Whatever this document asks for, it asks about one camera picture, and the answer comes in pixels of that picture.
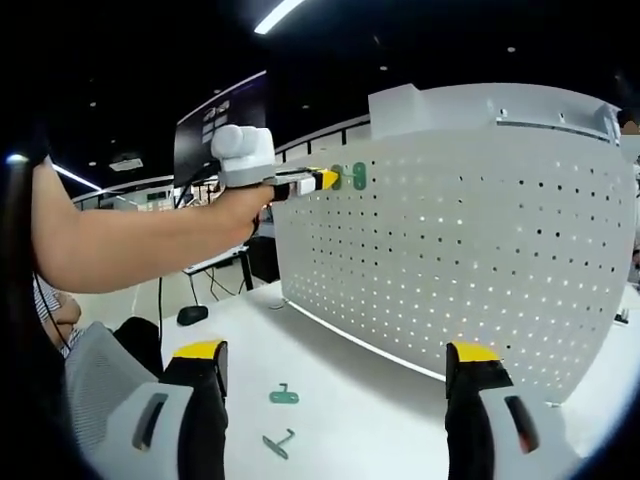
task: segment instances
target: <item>black cable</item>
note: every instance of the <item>black cable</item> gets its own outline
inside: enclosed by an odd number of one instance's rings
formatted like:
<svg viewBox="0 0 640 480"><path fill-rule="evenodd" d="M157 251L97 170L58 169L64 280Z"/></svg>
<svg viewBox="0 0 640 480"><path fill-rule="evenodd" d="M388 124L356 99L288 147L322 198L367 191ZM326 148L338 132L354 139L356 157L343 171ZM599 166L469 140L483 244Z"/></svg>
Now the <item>black cable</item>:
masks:
<svg viewBox="0 0 640 480"><path fill-rule="evenodd" d="M69 344L67 343L67 341L62 336L62 332L60 331L60 328L58 327L58 324L53 319L53 314L51 313L51 310L49 309L49 305L47 305L47 301L44 298L44 293L42 292L42 285L40 285L40 279L38 278L38 275L34 275L33 278L36 279L36 285L38 286L38 292L40 293L40 298L42 299L42 303L44 304L44 308L47 309L47 315L49 315L49 320L51 320L51 323L53 324L53 328L55 328L56 332L58 332L58 337L60 337L60 340L62 341L64 346L67 347L67 350L71 351L71 347L69 347Z"/></svg>
<svg viewBox="0 0 640 480"><path fill-rule="evenodd" d="M158 340L162 345L162 277L158 279Z"/></svg>
<svg viewBox="0 0 640 480"><path fill-rule="evenodd" d="M184 200L184 196L187 194L187 190L189 190L189 188L191 188L191 186L196 181L196 179L200 175L202 175L204 172L206 172L207 169L212 168L214 166L215 166L214 162L207 162L202 167L200 167L198 170L196 170L196 172L193 175L191 175L191 177L189 177L189 180L187 180L187 183L185 183L184 187L182 187L182 192L180 192L180 196L178 197L178 201L173 204L173 208L178 208L180 206L180 204L182 203L182 200Z"/></svg>
<svg viewBox="0 0 640 480"><path fill-rule="evenodd" d="M218 296L213 291L213 282L215 282L215 280L213 279L213 276L211 276L211 275L209 275L209 278L211 279L211 285L209 285L209 292L211 293L211 295L213 295L213 298L216 299L216 302L219 302L220 299L218 298Z"/></svg>
<svg viewBox="0 0 640 480"><path fill-rule="evenodd" d="M227 290L227 288L226 288L224 285L222 285L220 282L218 282L218 281L215 279L215 275L216 275L216 271L215 271L215 269L214 269L214 268L212 268L212 269L211 269L211 280L213 280L214 282L216 282L216 285L218 285L221 289L223 289L223 290L224 290L225 292L227 292L229 295L231 295L232 297L235 297L235 296L236 296L236 294L235 294L235 293L230 292L229 290Z"/></svg>

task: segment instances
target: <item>table surface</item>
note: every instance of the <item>table surface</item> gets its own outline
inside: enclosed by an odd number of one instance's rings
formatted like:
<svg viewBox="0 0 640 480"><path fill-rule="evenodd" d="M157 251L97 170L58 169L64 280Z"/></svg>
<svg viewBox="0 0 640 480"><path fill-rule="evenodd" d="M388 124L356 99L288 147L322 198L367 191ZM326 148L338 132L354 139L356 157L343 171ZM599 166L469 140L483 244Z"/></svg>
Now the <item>table surface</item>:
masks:
<svg viewBox="0 0 640 480"><path fill-rule="evenodd" d="M245 245L238 245L237 247L230 248L226 252L221 253L220 255L216 255L215 257L210 258L209 260L205 260L204 262L191 265L190 267L187 267L184 270L182 270L182 272L187 275L198 273L201 270L214 266L218 262L223 262L230 258L236 257L239 253L246 252L247 250L249 250L249 247Z"/></svg>
<svg viewBox="0 0 640 480"><path fill-rule="evenodd" d="M640 313L613 326L582 383L561 407L567 439L581 455L619 417L640 369ZM280 283L209 305L209 318L165 320L163 356L197 341L229 342L229 480L305 478L446 479L444 383L353 344L281 298ZM615 366L616 375L611 375ZM274 405L288 383L297 405ZM296 436L285 461L262 442Z"/></svg>

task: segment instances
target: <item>human arm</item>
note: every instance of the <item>human arm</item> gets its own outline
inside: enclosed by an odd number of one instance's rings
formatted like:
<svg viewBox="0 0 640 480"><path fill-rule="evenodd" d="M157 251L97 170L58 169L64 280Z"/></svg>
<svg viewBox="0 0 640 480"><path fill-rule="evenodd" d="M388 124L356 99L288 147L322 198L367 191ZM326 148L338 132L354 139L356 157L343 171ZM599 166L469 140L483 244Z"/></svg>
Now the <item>human arm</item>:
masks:
<svg viewBox="0 0 640 480"><path fill-rule="evenodd" d="M34 169L32 240L43 277L69 292L126 288L244 242L273 188L225 192L211 205L164 212L79 211L48 162Z"/></svg>

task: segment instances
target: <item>white pegboard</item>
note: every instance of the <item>white pegboard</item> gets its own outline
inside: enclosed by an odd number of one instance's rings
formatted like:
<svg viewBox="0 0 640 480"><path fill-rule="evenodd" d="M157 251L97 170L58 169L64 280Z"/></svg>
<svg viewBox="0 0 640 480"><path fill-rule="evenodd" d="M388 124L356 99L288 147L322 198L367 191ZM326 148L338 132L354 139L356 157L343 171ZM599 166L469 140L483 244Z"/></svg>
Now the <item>white pegboard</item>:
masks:
<svg viewBox="0 0 640 480"><path fill-rule="evenodd" d="M286 298L391 357L445 373L451 340L496 349L551 402L611 326L634 237L619 148L553 130L424 131L293 165L349 179L274 208Z"/></svg>

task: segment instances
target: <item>green hook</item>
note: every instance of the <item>green hook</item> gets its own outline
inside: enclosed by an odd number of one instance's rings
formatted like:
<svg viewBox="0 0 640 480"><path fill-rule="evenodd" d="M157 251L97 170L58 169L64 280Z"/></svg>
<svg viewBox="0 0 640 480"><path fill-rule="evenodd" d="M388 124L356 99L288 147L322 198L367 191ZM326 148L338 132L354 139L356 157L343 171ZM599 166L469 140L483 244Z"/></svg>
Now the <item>green hook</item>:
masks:
<svg viewBox="0 0 640 480"><path fill-rule="evenodd" d="M268 438L268 437L266 437L264 435L262 436L262 441L264 442L264 444L267 447L269 447L269 449L272 452L274 452L279 457L284 458L285 460L289 459L289 454L284 451L284 449L282 448L282 445L284 445L285 443L287 443L289 440L291 440L293 437L296 436L296 433L293 430L291 430L290 428L287 428L287 433L289 435L286 438L280 440L279 442L274 442L270 438Z"/></svg>
<svg viewBox="0 0 640 480"><path fill-rule="evenodd" d="M282 387L281 392L276 391L269 394L269 400L271 400L271 403L286 403L293 405L300 401L300 396L297 393L288 391L288 383L281 383L280 386Z"/></svg>

